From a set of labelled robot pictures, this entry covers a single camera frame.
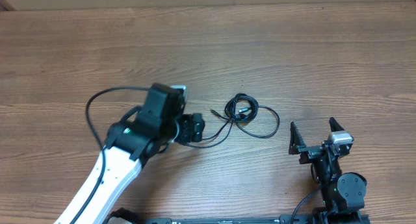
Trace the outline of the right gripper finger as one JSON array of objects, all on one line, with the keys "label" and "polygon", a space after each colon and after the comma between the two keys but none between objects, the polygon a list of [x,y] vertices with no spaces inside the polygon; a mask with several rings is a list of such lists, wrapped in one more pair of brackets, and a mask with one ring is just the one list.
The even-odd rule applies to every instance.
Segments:
[{"label": "right gripper finger", "polygon": [[329,119],[330,129],[332,132],[343,131],[344,128],[335,120],[334,117]]},{"label": "right gripper finger", "polygon": [[302,136],[300,135],[298,128],[294,121],[291,122],[290,126],[290,143],[289,143],[289,154],[297,155],[300,154],[300,149],[305,148],[306,144],[303,141]]}]

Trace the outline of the black usb cable split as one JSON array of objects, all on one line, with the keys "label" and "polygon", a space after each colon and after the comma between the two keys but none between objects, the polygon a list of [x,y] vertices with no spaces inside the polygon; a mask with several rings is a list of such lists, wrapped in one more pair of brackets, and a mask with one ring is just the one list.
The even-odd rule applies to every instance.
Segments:
[{"label": "black usb cable split", "polygon": [[220,129],[218,130],[217,133],[215,133],[214,135],[212,135],[210,137],[203,138],[202,140],[203,141],[213,141],[213,140],[215,140],[220,135],[220,133],[223,131],[225,126],[230,123],[231,125],[229,127],[229,130],[228,130],[226,136],[222,140],[220,140],[219,142],[211,144],[211,145],[207,145],[206,143],[203,143],[202,145],[191,145],[189,143],[186,143],[185,144],[186,147],[190,147],[190,148],[193,148],[193,149],[208,149],[208,148],[212,148],[214,146],[217,146],[217,145],[221,144],[223,141],[225,141],[228,138],[235,120],[231,117],[224,117],[213,109],[210,109],[210,112],[213,115],[215,115],[216,117],[224,119],[226,122],[220,127]]}]

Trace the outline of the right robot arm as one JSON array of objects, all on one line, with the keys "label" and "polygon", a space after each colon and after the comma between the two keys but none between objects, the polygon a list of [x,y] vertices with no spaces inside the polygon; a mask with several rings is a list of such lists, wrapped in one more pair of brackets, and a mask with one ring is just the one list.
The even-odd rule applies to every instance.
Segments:
[{"label": "right robot arm", "polygon": [[[291,122],[289,154],[299,155],[300,164],[311,166],[311,175],[318,188],[304,197],[290,216],[291,223],[369,223],[368,215],[362,216],[365,207],[367,180],[359,173],[343,173],[339,159],[348,155],[354,137],[331,117],[331,132],[320,145],[308,146],[295,124]],[[321,193],[323,205],[311,214],[298,214],[300,207],[316,193]]]}]

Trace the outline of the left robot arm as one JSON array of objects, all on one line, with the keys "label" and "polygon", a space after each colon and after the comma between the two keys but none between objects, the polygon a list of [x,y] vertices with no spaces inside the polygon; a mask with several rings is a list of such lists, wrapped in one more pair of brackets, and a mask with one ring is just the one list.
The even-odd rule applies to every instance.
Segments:
[{"label": "left robot arm", "polygon": [[155,83],[142,106],[135,106],[113,123],[88,178],[56,220],[64,223],[140,223],[124,208],[112,208],[148,160],[169,143],[200,142],[205,122],[201,114],[184,114],[185,85]]}]

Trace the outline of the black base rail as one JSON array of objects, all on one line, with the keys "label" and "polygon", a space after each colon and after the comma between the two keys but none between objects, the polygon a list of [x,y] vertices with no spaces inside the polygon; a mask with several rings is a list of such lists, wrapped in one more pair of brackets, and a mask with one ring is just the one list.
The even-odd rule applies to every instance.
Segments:
[{"label": "black base rail", "polygon": [[300,214],[294,217],[285,214],[278,217],[266,218],[198,218],[198,219],[171,219],[152,218],[145,220],[145,224],[314,224],[316,221],[310,214]]}]

